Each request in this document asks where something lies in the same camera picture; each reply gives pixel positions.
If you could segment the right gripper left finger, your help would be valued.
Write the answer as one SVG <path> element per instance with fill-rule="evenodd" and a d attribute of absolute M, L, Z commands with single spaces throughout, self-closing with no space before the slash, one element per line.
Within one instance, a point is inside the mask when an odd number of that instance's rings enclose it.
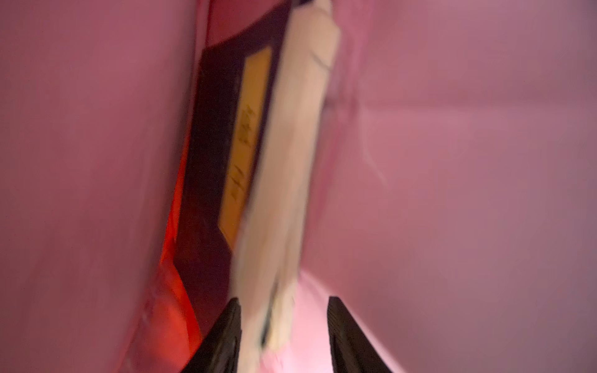
<path fill-rule="evenodd" d="M 241 306 L 232 298 L 181 373 L 237 373 Z"/>

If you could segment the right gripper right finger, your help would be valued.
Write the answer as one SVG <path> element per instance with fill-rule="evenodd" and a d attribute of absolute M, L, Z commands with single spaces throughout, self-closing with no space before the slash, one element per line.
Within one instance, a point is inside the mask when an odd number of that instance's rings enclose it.
<path fill-rule="evenodd" d="M 327 325 L 334 373 L 391 373 L 337 296 L 329 297 Z"/>

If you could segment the purple book yellow label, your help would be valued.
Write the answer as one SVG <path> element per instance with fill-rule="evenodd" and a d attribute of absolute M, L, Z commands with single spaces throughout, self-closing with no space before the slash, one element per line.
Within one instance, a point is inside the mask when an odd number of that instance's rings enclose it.
<path fill-rule="evenodd" d="M 285 1 L 201 56 L 174 261 L 210 329 L 239 299 L 237 372 L 292 325 L 281 317 L 339 40 L 331 2 Z"/>

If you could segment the pink student backpack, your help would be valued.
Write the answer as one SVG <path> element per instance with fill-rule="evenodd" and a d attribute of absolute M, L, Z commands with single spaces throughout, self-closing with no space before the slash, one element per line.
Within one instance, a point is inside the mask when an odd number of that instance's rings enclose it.
<path fill-rule="evenodd" d="M 1 4 L 1 370 L 177 371 L 160 257 L 200 49 L 272 1 Z M 395 372 L 596 370 L 594 1 L 336 1 L 295 323 Z"/>

